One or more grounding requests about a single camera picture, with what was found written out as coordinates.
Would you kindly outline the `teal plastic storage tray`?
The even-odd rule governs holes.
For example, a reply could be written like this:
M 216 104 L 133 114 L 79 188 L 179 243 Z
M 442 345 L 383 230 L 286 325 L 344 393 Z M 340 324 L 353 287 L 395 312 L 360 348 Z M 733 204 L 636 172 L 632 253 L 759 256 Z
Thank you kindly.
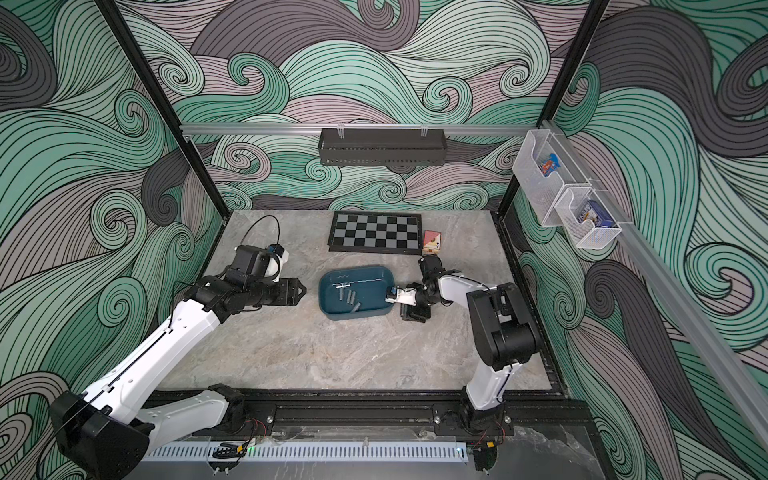
M 355 292 L 352 303 L 339 300 L 336 285 L 350 284 Z M 392 272 L 384 266 L 360 266 L 337 269 L 323 275 L 318 287 L 318 304 L 321 312 L 330 320 L 352 320 L 388 314 L 393 303 L 385 300 L 386 291 L 395 285 Z M 352 312 L 356 303 L 361 303 L 360 310 Z

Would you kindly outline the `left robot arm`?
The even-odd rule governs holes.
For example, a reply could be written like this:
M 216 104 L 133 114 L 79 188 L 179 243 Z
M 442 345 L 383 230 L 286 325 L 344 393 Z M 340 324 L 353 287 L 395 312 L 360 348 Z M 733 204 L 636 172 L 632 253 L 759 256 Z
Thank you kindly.
M 82 393 L 66 391 L 50 406 L 58 451 L 93 479 L 122 479 L 151 451 L 200 430 L 238 431 L 243 395 L 215 384 L 151 409 L 144 404 L 176 365 L 229 317 L 250 307 L 296 306 L 307 289 L 297 278 L 244 273 L 206 276 L 168 319 L 122 362 Z

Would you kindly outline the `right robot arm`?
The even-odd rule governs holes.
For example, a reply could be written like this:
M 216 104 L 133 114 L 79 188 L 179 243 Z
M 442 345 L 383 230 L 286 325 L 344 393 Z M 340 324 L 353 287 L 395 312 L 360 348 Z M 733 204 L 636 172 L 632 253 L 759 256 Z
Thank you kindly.
M 487 416 L 504 403 L 513 375 L 538 353 L 541 335 L 522 293 L 513 282 L 491 285 L 446 269 L 436 255 L 418 261 L 422 279 L 386 291 L 401 306 L 401 318 L 424 323 L 435 305 L 460 306 L 469 315 L 478 367 L 464 387 L 468 418 Z

